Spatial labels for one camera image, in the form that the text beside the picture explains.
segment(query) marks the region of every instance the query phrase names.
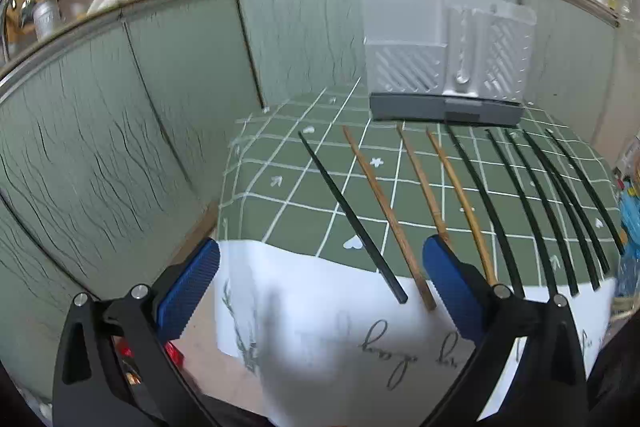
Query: silver screw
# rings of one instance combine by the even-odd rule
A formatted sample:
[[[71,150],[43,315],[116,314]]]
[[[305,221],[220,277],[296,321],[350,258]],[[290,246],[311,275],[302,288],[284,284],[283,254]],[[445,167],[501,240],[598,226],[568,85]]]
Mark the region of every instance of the silver screw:
[[[89,297],[86,296],[86,293],[79,293],[74,298],[74,304],[78,307],[84,306],[84,303],[87,302],[88,299]]]
[[[146,297],[146,294],[148,293],[149,293],[149,286],[145,284],[139,284],[138,286],[134,286],[134,288],[131,290],[131,296],[134,299],[142,299],[143,297]]]
[[[569,304],[569,301],[564,295],[560,295],[559,293],[557,293],[556,295],[554,295],[554,304],[559,308],[564,308],[565,306],[567,306],[567,304]]]
[[[494,294],[498,299],[508,299],[511,297],[511,290],[504,284],[497,284],[494,286]]]

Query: brown chopstick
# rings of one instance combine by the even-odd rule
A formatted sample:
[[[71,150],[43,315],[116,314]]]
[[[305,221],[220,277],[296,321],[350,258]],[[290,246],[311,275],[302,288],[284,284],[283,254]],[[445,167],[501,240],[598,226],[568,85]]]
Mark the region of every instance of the brown chopstick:
[[[486,281],[494,286],[498,283],[498,280],[495,277],[494,273],[494,265],[491,262],[491,254],[487,250],[486,244],[484,243],[484,237],[482,237],[482,232],[480,230],[480,225],[478,224],[478,220],[476,219],[476,214],[471,209],[471,205],[469,201],[466,199],[465,191],[462,188],[462,183],[458,179],[456,172],[453,170],[453,166],[449,162],[447,155],[438,145],[438,141],[433,137],[429,128],[427,128],[427,136],[431,141],[431,145],[435,149],[435,152],[438,153],[438,157],[444,166],[444,169],[447,171],[447,176],[451,180],[451,184],[453,185],[453,190],[455,190],[458,199],[460,200],[460,204],[462,204],[462,209],[465,211],[465,217],[467,222],[469,223],[469,228],[471,229],[471,234],[474,236],[474,241],[476,242],[476,248],[478,248],[478,253],[480,254],[480,262],[482,263],[482,269],[484,270],[484,276]]]
[[[420,268],[418,267],[418,263],[415,260],[414,252],[409,245],[409,242],[400,227],[400,223],[398,223],[398,219],[396,218],[396,214],[394,213],[391,205],[386,199],[385,193],[382,191],[382,187],[378,183],[376,179],[376,175],[371,170],[371,167],[367,163],[367,159],[362,155],[360,149],[358,148],[356,142],[351,137],[351,133],[347,126],[342,126],[342,131],[351,146],[351,150],[353,154],[356,156],[362,171],[365,173],[367,177],[367,181],[369,182],[369,186],[371,190],[373,190],[373,194],[378,200],[378,204],[382,209],[383,214],[385,214],[386,220],[389,223],[389,227],[391,227],[391,231],[394,233],[396,237],[396,241],[398,242],[398,246],[400,247],[400,251],[402,252],[402,256],[404,256],[404,260],[406,261],[407,266],[409,267],[409,272],[411,272],[412,277],[414,278],[415,285],[418,288],[418,292],[420,293],[420,297],[422,297],[422,301],[424,305],[427,307],[428,311],[433,311],[436,308],[436,301],[433,299],[433,295],[431,294],[431,290],[429,289],[429,285],[427,284],[426,279],[420,273]]]
[[[414,147],[409,143],[409,140],[406,139],[404,131],[402,130],[402,125],[396,125],[396,129],[398,130],[398,134],[404,142],[404,148],[406,149],[406,152],[409,155],[409,159],[414,166],[415,175],[418,176],[418,181],[420,182],[422,193],[427,200],[427,206],[429,207],[429,211],[431,212],[431,217],[433,217],[433,222],[436,225],[436,230],[438,230],[438,235],[445,243],[447,243],[447,246],[451,248],[449,232],[447,232],[447,225],[445,225],[444,220],[442,219],[440,207],[438,206],[438,200],[436,200],[436,196],[435,194],[433,194],[433,190],[431,190],[431,185],[429,184],[427,175],[422,169],[422,164],[420,163],[420,160],[415,153]]]

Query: faucet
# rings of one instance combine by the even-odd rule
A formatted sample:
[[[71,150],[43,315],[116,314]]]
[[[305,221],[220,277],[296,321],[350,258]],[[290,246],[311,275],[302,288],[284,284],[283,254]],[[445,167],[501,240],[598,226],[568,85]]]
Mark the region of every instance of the faucet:
[[[6,11],[8,8],[15,10],[15,0],[4,0],[0,7],[0,36],[2,37],[2,56],[4,63],[9,62],[9,45],[6,37]]]

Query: checkered tablecloth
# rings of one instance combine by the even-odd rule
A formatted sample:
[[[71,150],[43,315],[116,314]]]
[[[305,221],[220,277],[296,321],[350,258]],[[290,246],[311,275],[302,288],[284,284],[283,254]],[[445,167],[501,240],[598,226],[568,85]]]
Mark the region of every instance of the checkered tablecloth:
[[[218,221],[220,239],[255,239],[301,255],[321,257],[375,271],[366,250],[353,248],[353,229],[300,142],[297,134],[301,130],[380,248],[389,266],[396,275],[410,277],[389,225],[344,138],[343,125],[350,128],[363,154],[374,166],[377,178],[419,259],[423,242],[436,232],[433,219],[414,168],[396,131],[396,124],[371,120],[364,82],[301,96],[278,107],[267,108],[262,114],[238,121],[238,133],[230,144],[223,182]],[[407,138],[417,150],[431,187],[440,200],[442,217],[457,256],[461,261],[481,268],[462,206],[426,136],[427,125],[449,156],[465,187],[466,195],[475,208],[486,243],[493,252],[498,280],[509,283],[504,258],[478,189],[457,156],[444,127],[415,122],[403,125]],[[530,104],[527,105],[519,127],[532,135],[574,190],[600,238],[610,265],[614,268],[607,275],[612,277],[619,256],[609,229],[604,225],[602,216],[571,165],[546,136],[545,129],[552,129],[574,156],[602,198],[613,223],[618,225],[620,213],[606,162],[587,143],[575,136],[570,128]],[[544,276],[529,221],[513,183],[484,129],[455,126],[453,130],[494,202],[523,283],[543,285]],[[558,245],[533,183],[513,147],[507,142],[507,132],[522,147],[558,216],[578,283],[588,282],[586,264],[578,249],[575,231],[542,165],[518,130],[494,128],[494,136],[516,168],[517,176],[536,215],[558,284],[566,284]]]

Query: table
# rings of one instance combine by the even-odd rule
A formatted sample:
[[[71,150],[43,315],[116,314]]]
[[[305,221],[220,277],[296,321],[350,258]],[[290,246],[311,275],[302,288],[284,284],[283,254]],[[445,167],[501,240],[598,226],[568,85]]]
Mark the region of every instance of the table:
[[[419,425],[462,370],[473,344],[459,337],[437,293],[436,311],[427,314],[423,308],[398,244],[344,137],[343,125],[350,128],[373,166],[420,262],[422,244],[436,232],[435,225],[396,123],[370,119],[366,86],[332,87],[266,108],[262,114],[238,121],[237,135],[230,144],[218,221],[222,259],[214,279],[218,347],[241,358],[245,367],[260,376],[265,414],[281,427],[382,427],[393,423],[398,411],[407,425]],[[453,250],[461,261],[481,269],[466,217],[426,136],[426,125],[402,125],[439,196]],[[577,173],[545,135],[545,129],[552,129],[570,150],[612,221],[619,223],[609,169],[588,144],[537,107],[527,105],[519,126],[532,135],[572,187],[612,267],[607,274],[598,268],[601,288],[594,292],[575,230],[542,165],[519,130],[494,128],[542,230],[559,291],[570,298],[585,367],[590,371],[609,317],[619,254]],[[494,258],[497,279],[509,284],[478,188],[445,128],[439,124],[429,127],[474,208]],[[454,126],[453,130],[495,205],[527,298],[546,301],[548,292],[536,244],[505,166],[484,129]],[[398,276],[409,295],[407,304],[399,305],[376,273],[314,168],[298,131],[316,150]],[[569,295],[542,202],[507,141],[507,132],[521,147],[554,206],[574,264],[580,290],[577,296]],[[369,349],[372,339],[376,344],[373,351]],[[519,341],[514,344],[485,415],[499,407],[522,347]],[[381,356],[372,357],[379,349]]]
[[[361,82],[352,87],[332,87],[320,94],[300,96],[278,107],[268,108],[263,114],[238,122],[238,134],[231,142],[223,184],[220,239],[255,239],[284,250],[375,271],[376,268],[364,249],[350,248],[353,229],[300,142],[297,133],[301,130],[314,149],[319,146],[318,157],[342,189],[394,273],[410,277],[398,244],[390,234],[389,226],[364,173],[344,138],[341,129],[343,125],[349,126],[360,149],[375,167],[377,178],[391,201],[414,252],[421,251],[425,238],[435,233],[435,226],[395,123],[371,121],[368,107],[366,85]],[[404,124],[406,135],[417,150],[430,185],[440,197],[442,216],[454,251],[461,261],[481,269],[462,206],[426,137],[425,127],[423,123]],[[462,160],[456,155],[444,127],[439,124],[430,124],[429,127],[450,158],[466,195],[476,210],[482,233],[494,256],[498,280],[509,283],[509,275],[478,189]],[[532,105],[527,106],[520,128],[533,135],[575,191],[578,201],[594,225],[594,231],[610,265],[616,267],[618,250],[609,230],[601,226],[602,217],[593,206],[593,201],[567,159],[545,136],[545,129],[551,128],[559,137],[593,184],[612,221],[619,223],[620,211],[613,193],[609,167],[603,158],[575,136],[570,128]],[[453,130],[492,197],[516,256],[523,284],[542,285],[543,275],[529,222],[494,147],[482,128],[454,126]],[[556,268],[556,279],[559,284],[566,284],[564,269],[560,269],[559,263],[554,260],[554,257],[560,259],[558,245],[540,198],[524,166],[508,144],[506,132],[513,136],[514,131],[506,129],[494,130],[494,136],[506,151],[522,181]],[[575,230],[545,171],[524,138],[519,133],[513,137],[524,150],[524,155],[543,185],[556,215],[559,214],[558,219],[574,261],[578,283],[588,282],[584,260],[578,253]]]

